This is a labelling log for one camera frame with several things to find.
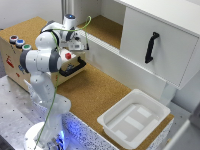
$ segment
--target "green cable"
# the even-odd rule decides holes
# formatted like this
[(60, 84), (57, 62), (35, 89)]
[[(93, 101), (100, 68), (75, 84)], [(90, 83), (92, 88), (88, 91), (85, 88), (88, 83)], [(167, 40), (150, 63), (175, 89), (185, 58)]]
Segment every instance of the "green cable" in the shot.
[[(72, 32), (74, 32), (74, 31), (79, 31), (79, 30), (82, 30), (82, 29), (85, 28), (86, 42), (88, 43), (87, 34), (86, 34), (86, 28), (87, 28), (87, 26), (88, 26), (88, 25), (90, 24), (90, 22), (91, 22), (91, 17), (88, 16), (87, 18), (89, 18), (89, 21), (87, 22), (87, 20), (86, 20), (85, 26), (82, 27), (82, 28), (80, 28), (80, 29), (78, 29), (78, 30), (62, 30), (62, 29), (53, 29), (53, 30), (62, 30), (62, 31), (72, 31)], [(53, 36), (53, 38), (54, 38), (54, 41), (55, 41), (55, 43), (56, 43), (57, 50), (58, 50), (58, 52), (60, 52), (60, 51), (59, 51), (59, 47), (58, 47), (58, 43), (57, 43), (57, 40), (56, 40), (56, 37), (55, 37), (55, 35), (54, 35), (52, 32), (51, 32), (51, 34), (52, 34), (52, 36)], [(36, 147), (37, 147), (37, 145), (38, 145), (38, 143), (39, 143), (40, 137), (41, 137), (42, 132), (43, 132), (43, 130), (44, 130), (44, 127), (45, 127), (45, 125), (46, 125), (46, 123), (47, 123), (47, 119), (49, 118), (51, 109), (52, 109), (52, 107), (53, 107), (53, 104), (54, 104), (54, 101), (55, 101), (55, 97), (56, 97), (56, 93), (57, 93), (57, 88), (58, 88), (59, 75), (60, 75), (60, 74), (59, 74), (59, 72), (58, 72), (58, 74), (57, 74), (58, 78), (57, 78), (57, 81), (56, 81), (56, 87), (55, 87), (55, 92), (54, 92), (54, 96), (53, 96), (53, 101), (52, 101), (51, 107), (50, 107), (50, 109), (49, 109), (49, 112), (48, 112), (48, 114), (47, 114), (47, 117), (46, 117), (46, 120), (45, 120), (45, 122), (44, 122), (44, 125), (43, 125), (43, 127), (42, 127), (42, 130), (41, 130), (41, 132), (40, 132), (39, 138), (38, 138), (38, 140), (37, 140), (37, 142), (36, 142), (36, 145), (35, 145), (34, 150), (36, 149)]]

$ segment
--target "cabinet door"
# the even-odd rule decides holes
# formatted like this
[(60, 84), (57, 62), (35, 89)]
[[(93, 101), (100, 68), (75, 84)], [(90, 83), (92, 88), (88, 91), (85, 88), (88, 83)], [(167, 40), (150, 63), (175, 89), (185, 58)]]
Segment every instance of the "cabinet door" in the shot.
[[(145, 56), (153, 32), (160, 36), (154, 40), (153, 60), (146, 64)], [(120, 54), (179, 86), (197, 40), (191, 34), (126, 8)]]

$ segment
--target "white plastic tray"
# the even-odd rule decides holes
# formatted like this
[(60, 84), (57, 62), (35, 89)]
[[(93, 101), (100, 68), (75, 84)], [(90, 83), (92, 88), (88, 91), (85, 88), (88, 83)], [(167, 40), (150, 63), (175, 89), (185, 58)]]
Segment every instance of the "white plastic tray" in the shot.
[(166, 106), (140, 90), (133, 90), (97, 120), (122, 147), (136, 149), (169, 113)]

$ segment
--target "brown work surface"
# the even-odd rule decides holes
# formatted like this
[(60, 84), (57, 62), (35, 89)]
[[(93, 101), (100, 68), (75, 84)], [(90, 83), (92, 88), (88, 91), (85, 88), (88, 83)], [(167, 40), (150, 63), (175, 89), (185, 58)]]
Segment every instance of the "brown work surface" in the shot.
[[(36, 49), (35, 39), (45, 24), (45, 20), (36, 17), (0, 31), (0, 36), (9, 42), (9, 37), (11, 35), (18, 35), (19, 38), (24, 39), (27, 44), (32, 45), (33, 49)], [(104, 133), (102, 126), (97, 123), (97, 118), (130, 91), (131, 89), (90, 64), (86, 65), (84, 71), (58, 87), (58, 94), (71, 100), (71, 112), (116, 145), (119, 149), (123, 148)], [(172, 119), (173, 115), (169, 115), (137, 148), (137, 150), (145, 150)]]
[(87, 27), (87, 32), (102, 41), (120, 49), (123, 26), (103, 16), (92, 19)]

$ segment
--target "black handle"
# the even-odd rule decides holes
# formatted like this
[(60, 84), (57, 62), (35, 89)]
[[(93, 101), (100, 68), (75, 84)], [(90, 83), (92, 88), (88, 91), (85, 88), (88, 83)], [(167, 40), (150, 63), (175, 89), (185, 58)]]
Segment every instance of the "black handle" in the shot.
[(78, 57), (78, 62), (80, 63), (78, 66), (68, 70), (68, 71), (63, 71), (61, 68), (59, 70), (59, 73), (64, 76), (70, 76), (71, 74), (73, 74), (74, 72), (78, 71), (79, 69), (83, 68), (86, 65), (86, 62), (84, 60), (81, 59), (81, 57)]
[(146, 57), (145, 57), (145, 63), (148, 64), (149, 62), (151, 62), (153, 60), (153, 57), (151, 57), (151, 53), (153, 50), (153, 45), (154, 45), (154, 40), (157, 39), (160, 35), (156, 32), (153, 32), (153, 36), (151, 37), (150, 41), (149, 41), (149, 45), (147, 48), (147, 53), (146, 53)]

